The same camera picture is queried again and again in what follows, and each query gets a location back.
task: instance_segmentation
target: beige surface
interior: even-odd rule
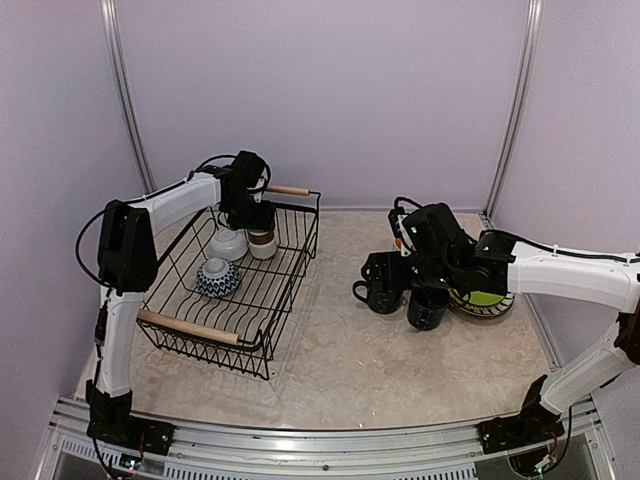
[[[475,235],[475,215],[459,215]],[[406,309],[377,315],[351,284],[368,253],[390,250],[386,213],[323,212],[318,256],[264,381],[157,350],[139,329],[134,409],[301,429],[426,425],[516,411],[547,363],[524,303],[492,324],[449,312],[417,332]]]

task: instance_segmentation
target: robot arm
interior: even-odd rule
[[[104,210],[98,248],[101,305],[96,325],[96,376],[87,382],[91,422],[87,434],[116,445],[166,455],[173,426],[133,417],[130,357],[144,293],[158,267],[154,238],[179,220],[220,205],[233,228],[269,228],[275,207],[262,201],[270,171],[251,152],[240,152],[227,167],[204,166],[188,178],[141,199],[114,200]]]
[[[620,312],[618,324],[578,358],[531,385],[518,415],[479,425],[485,453],[562,435],[561,413],[640,364],[638,255],[559,249],[494,230],[475,241],[444,204],[406,215],[396,202],[389,218],[416,286],[454,288],[461,296],[472,291],[556,295]]]

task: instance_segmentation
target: green plate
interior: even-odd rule
[[[470,297],[460,298],[456,290],[451,290],[451,299],[449,306],[455,310],[466,313],[478,318],[496,318],[504,315],[511,307],[515,300],[515,295],[509,293],[505,296],[494,295],[485,292],[472,292]]]

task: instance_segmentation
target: purple backdrop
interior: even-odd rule
[[[638,248],[639,43],[638,2],[545,2],[499,227],[577,248]],[[537,301],[565,360],[616,318],[587,303]],[[639,371],[594,395],[626,480],[640,471],[639,397]]]
[[[75,237],[141,188],[99,2],[1,2],[0,65],[0,475],[18,479],[92,345],[98,287]],[[95,266],[93,233],[87,243]]]
[[[484,207],[527,2],[119,2],[160,185],[253,149],[325,205]]]

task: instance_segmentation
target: wire dish rack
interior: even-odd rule
[[[186,226],[165,231],[156,239],[161,263],[158,280],[143,308],[192,324],[232,332],[237,344],[210,340],[138,318],[138,325],[160,349],[269,380],[269,362],[318,243],[320,193],[311,192],[314,207],[275,203],[278,251],[270,260],[247,253],[234,262],[241,278],[232,295],[214,299],[196,289],[196,272],[207,260],[205,247],[223,222],[220,213],[205,209]]]

